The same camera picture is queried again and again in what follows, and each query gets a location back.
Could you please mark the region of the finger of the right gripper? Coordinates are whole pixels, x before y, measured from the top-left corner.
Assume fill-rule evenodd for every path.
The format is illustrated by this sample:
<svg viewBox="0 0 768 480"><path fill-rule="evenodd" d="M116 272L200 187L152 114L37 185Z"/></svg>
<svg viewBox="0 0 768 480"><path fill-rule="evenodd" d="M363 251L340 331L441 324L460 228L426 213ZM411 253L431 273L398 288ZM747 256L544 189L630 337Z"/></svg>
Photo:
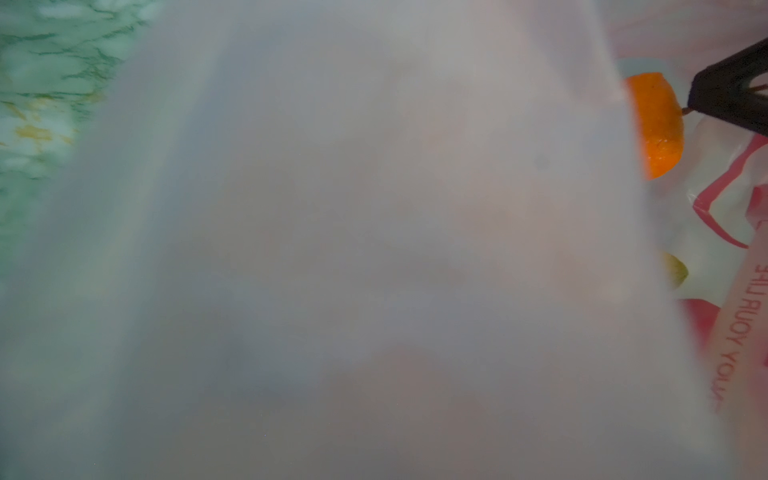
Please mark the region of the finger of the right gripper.
<svg viewBox="0 0 768 480"><path fill-rule="evenodd" d="M767 135L767 96L751 82L767 73L767 39L704 70L691 83L687 107L753 133Z"/></svg>

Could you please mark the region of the orange fake carrot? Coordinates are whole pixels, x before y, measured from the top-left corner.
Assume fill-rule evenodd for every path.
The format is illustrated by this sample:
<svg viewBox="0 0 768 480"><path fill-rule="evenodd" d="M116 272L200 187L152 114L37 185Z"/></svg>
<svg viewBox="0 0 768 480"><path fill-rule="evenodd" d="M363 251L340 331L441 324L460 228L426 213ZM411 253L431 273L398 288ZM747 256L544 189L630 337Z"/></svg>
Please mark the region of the orange fake carrot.
<svg viewBox="0 0 768 480"><path fill-rule="evenodd" d="M625 79L633 102L643 165L649 180L658 179L681 161L684 146L683 108L664 75L647 72Z"/></svg>

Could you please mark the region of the pink plastic bag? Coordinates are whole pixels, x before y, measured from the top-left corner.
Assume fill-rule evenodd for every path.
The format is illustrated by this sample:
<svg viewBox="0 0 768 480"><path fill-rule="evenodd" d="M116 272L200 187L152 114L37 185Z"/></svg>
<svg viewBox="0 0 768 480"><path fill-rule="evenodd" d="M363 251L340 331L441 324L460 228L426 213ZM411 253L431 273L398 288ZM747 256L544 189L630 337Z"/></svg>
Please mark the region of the pink plastic bag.
<svg viewBox="0 0 768 480"><path fill-rule="evenodd" d="M5 1L5 479L763 479L763 1ZM649 180L625 79L660 72Z"/></svg>

